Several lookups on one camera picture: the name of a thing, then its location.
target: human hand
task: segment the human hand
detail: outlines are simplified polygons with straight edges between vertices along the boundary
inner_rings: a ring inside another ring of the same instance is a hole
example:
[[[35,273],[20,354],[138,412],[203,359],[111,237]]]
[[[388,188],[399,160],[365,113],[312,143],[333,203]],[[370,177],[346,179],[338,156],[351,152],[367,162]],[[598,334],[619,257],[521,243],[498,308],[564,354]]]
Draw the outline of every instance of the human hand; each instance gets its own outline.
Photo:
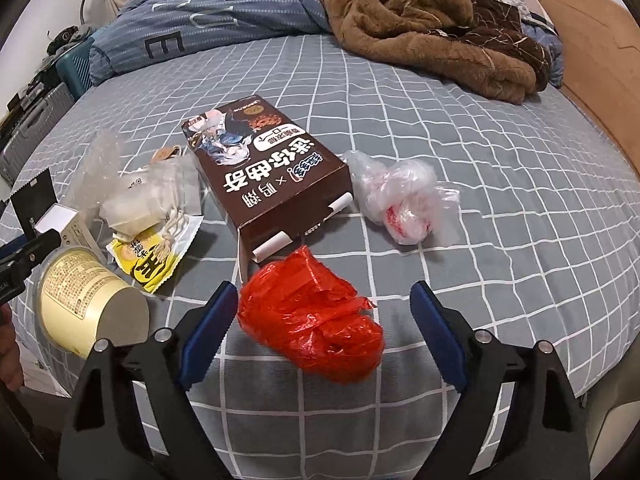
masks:
[[[12,392],[24,384],[20,364],[20,349],[15,340],[15,328],[11,323],[11,308],[6,303],[0,306],[4,324],[0,326],[0,381]]]

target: gray bed sheet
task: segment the gray bed sheet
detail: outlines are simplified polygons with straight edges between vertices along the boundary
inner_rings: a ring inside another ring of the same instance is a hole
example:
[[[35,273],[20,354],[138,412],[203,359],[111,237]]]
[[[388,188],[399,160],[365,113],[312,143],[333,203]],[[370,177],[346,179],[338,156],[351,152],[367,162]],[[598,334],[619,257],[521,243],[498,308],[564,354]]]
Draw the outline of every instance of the gray bed sheet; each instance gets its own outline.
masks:
[[[135,170],[161,146],[184,143],[184,118],[254,92],[335,153],[358,149],[389,164],[408,157],[429,162],[442,181],[460,188],[462,209],[460,241],[447,248],[397,246],[355,207],[306,240],[377,306],[386,349],[364,382],[343,386],[303,374],[232,325],[205,381],[189,396],[236,477],[415,473],[458,398],[442,382],[409,313],[417,280],[426,279],[445,306],[504,342],[553,342],[576,394],[635,338],[640,185],[615,145],[551,87],[516,106],[352,56],[331,36],[226,46],[92,89],[41,143],[16,186],[48,166],[61,196],[105,128],[127,139],[122,166]],[[153,328],[174,326],[219,281],[238,282],[234,238],[210,195],[203,204],[205,220],[187,256],[148,297]],[[0,239],[18,234],[9,207]],[[32,290],[33,280],[12,304],[18,334],[71,391],[82,362],[46,341],[34,320]],[[163,450],[146,392],[136,391],[150,442]],[[510,395],[505,386],[478,466],[495,452]]]

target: brown blanket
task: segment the brown blanket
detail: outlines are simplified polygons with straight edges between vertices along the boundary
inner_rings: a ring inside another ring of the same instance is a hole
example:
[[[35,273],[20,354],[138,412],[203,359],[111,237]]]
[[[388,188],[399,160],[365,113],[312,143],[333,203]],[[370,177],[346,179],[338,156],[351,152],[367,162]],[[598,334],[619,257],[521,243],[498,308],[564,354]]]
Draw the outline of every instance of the brown blanket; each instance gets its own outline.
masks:
[[[515,7],[495,0],[321,0],[341,46],[375,61],[449,77],[520,103],[543,90],[548,51],[522,33]]]

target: white small box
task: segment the white small box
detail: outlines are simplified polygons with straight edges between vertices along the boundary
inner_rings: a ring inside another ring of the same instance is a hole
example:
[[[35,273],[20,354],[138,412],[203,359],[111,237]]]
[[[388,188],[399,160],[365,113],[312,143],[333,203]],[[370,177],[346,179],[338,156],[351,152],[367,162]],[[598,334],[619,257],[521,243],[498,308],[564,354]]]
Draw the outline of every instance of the white small box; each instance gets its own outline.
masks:
[[[81,215],[75,209],[55,203],[34,227],[38,234],[54,229],[60,233],[62,247],[68,245],[86,247],[95,253],[101,263],[106,263],[104,254],[102,254],[94,237],[91,236]]]

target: red plastic bag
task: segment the red plastic bag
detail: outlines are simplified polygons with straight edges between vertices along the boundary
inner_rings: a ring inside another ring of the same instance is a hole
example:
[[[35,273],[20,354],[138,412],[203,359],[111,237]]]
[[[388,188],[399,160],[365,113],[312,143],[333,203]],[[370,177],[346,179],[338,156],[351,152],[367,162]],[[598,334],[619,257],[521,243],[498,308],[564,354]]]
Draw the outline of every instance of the red plastic bag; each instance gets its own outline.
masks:
[[[302,246],[242,288],[238,320],[304,371],[353,383],[375,370],[385,349],[382,327],[361,314],[372,308]]]

